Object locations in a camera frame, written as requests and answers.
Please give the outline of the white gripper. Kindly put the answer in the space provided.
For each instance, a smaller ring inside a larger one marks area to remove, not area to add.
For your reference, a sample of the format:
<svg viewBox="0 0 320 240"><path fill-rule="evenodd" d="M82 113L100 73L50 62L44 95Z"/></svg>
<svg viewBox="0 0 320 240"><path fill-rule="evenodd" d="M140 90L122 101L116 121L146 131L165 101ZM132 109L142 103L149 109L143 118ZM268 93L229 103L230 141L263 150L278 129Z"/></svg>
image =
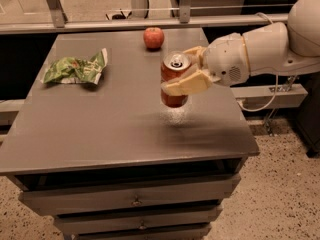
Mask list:
<svg viewBox="0 0 320 240"><path fill-rule="evenodd" d="M169 96L200 93L213 82L223 86L241 84L249 78L246 47L238 33L217 38L207 48L195 46L183 53L192 66L180 77L161 84L162 91Z"/></svg>

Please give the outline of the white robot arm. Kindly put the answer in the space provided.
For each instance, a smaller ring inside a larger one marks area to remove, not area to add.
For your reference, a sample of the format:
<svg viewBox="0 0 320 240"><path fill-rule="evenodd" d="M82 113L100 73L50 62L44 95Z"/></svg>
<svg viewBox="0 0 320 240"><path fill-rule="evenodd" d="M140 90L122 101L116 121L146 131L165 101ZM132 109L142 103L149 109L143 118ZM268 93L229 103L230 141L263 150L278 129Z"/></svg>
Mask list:
<svg viewBox="0 0 320 240"><path fill-rule="evenodd" d="M251 76L316 73L320 65L320 0L298 0L286 23L272 23L215 39L187 51L191 67L161 84L169 96L203 92L212 84L232 86Z"/></svg>

